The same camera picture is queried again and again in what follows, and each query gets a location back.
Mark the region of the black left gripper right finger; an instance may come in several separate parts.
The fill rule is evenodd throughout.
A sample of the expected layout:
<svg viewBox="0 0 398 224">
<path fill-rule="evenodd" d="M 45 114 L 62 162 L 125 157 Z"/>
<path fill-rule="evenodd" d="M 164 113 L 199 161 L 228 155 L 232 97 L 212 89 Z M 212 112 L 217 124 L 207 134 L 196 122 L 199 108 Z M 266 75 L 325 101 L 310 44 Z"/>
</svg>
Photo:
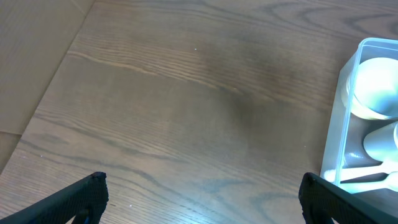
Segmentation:
<svg viewBox="0 0 398 224">
<path fill-rule="evenodd" d="M 397 223 L 397 217 L 358 199 L 311 172 L 303 175 L 298 199 L 306 224 Z"/>
</svg>

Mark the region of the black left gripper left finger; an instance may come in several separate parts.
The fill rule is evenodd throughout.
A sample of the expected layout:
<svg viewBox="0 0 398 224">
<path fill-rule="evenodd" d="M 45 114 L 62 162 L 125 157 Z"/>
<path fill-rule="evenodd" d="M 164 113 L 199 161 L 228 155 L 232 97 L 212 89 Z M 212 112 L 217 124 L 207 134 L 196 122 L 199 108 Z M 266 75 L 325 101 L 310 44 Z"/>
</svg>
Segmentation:
<svg viewBox="0 0 398 224">
<path fill-rule="evenodd" d="M 1 219 L 2 224 L 99 223 L 109 193 L 106 174 L 94 172 L 43 200 Z"/>
</svg>

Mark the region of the white plastic fork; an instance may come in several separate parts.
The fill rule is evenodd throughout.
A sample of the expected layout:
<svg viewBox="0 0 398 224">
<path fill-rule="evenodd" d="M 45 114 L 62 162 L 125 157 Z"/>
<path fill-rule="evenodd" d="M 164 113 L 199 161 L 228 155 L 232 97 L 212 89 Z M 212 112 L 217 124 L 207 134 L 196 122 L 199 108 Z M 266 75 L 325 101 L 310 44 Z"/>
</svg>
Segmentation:
<svg viewBox="0 0 398 224">
<path fill-rule="evenodd" d="M 390 174 L 397 172 L 397 162 L 384 161 L 378 166 L 343 168 L 340 170 L 340 181 L 356 179 L 373 174 Z"/>
</svg>

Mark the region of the white plastic cup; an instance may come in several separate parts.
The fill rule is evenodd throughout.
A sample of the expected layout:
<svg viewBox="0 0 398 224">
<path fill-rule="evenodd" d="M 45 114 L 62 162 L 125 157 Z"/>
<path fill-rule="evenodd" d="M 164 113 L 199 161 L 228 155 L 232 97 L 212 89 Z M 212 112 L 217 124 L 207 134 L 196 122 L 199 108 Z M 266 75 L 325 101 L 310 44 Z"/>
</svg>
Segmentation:
<svg viewBox="0 0 398 224">
<path fill-rule="evenodd" d="M 366 153 L 377 161 L 397 157 L 397 122 L 369 133 L 363 141 Z"/>
</svg>

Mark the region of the yellow plastic bowl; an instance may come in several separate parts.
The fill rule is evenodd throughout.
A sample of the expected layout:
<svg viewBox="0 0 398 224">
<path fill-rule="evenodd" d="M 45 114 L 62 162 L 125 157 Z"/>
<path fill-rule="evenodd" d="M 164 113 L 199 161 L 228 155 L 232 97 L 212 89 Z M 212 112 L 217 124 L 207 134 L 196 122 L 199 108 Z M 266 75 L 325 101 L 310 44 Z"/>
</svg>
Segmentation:
<svg viewBox="0 0 398 224">
<path fill-rule="evenodd" d="M 364 106 L 362 103 L 359 102 L 357 97 L 353 95 L 351 101 L 349 101 L 349 91 L 351 89 L 351 77 L 352 74 L 350 74 L 347 79 L 345 84 L 343 85 L 343 88 L 341 90 L 341 100 L 344 104 L 344 106 L 347 108 L 349 103 L 351 103 L 351 113 L 353 113 L 355 116 L 361 118 L 361 119 L 366 119 L 366 120 L 393 120 L 397 119 L 397 115 L 384 115 L 381 113 L 378 113 L 370 108 L 367 108 Z"/>
</svg>

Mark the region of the light blue plastic bowl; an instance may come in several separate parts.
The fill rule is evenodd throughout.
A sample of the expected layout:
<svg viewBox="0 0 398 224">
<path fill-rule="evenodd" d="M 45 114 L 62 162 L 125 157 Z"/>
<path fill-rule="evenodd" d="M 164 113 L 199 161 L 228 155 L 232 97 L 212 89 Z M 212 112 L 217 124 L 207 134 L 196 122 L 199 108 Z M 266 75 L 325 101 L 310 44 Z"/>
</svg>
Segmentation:
<svg viewBox="0 0 398 224">
<path fill-rule="evenodd" d="M 353 95 L 367 108 L 397 115 L 397 60 L 377 57 L 359 64 Z"/>
</svg>

